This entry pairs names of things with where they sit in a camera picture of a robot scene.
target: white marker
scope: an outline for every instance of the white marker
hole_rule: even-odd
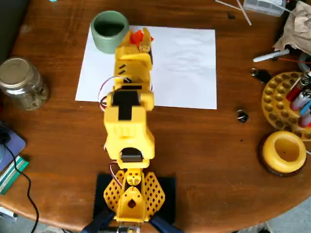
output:
[[[265,61],[265,60],[268,60],[268,59],[272,59],[274,57],[280,57],[280,56],[283,56],[283,55],[286,55],[286,54],[289,54],[289,53],[290,53],[290,51],[288,49],[281,50],[281,51],[276,51],[276,52],[269,53],[269,54],[266,54],[266,55],[263,55],[263,56],[255,57],[253,59],[253,62],[262,62],[262,61]]]

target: round wooden table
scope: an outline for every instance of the round wooden table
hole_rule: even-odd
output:
[[[261,111],[264,85],[248,71],[298,70],[295,63],[252,62],[273,50],[280,18],[248,12],[249,26],[240,11],[205,0],[32,0],[12,55],[38,67],[51,96],[33,112],[5,102],[1,119],[27,141],[22,156],[30,162],[25,173],[41,222],[81,230],[92,220],[97,174],[109,173],[103,113],[96,103],[75,101],[89,24],[108,9],[124,13],[133,25],[216,30],[217,110],[155,107],[148,113],[155,137],[149,169],[177,179],[177,227],[187,233],[238,230],[276,217],[311,194],[311,163],[296,176],[280,178],[257,159],[260,140],[274,129]],[[240,107],[249,114],[245,124],[237,121]],[[19,177],[0,205],[34,219],[27,185]]]

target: yellow holder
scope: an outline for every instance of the yellow holder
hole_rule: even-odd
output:
[[[286,95],[301,72],[286,72],[273,77],[266,85],[262,98],[262,110],[268,122],[279,130],[296,134],[302,141],[311,141],[311,128],[298,125],[299,111],[290,108]]]
[[[307,159],[307,151],[301,139],[287,131],[271,134],[263,144],[262,158],[269,168],[278,173],[299,170]]]

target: green ceramic cup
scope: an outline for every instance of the green ceramic cup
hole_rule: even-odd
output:
[[[129,30],[127,18],[117,11],[103,11],[91,22],[93,39],[98,50],[114,54]]]

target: metal jar lid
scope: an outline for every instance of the metal jar lid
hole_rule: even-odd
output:
[[[0,87],[22,88],[33,75],[33,66],[30,62],[20,57],[10,58],[0,66]]]

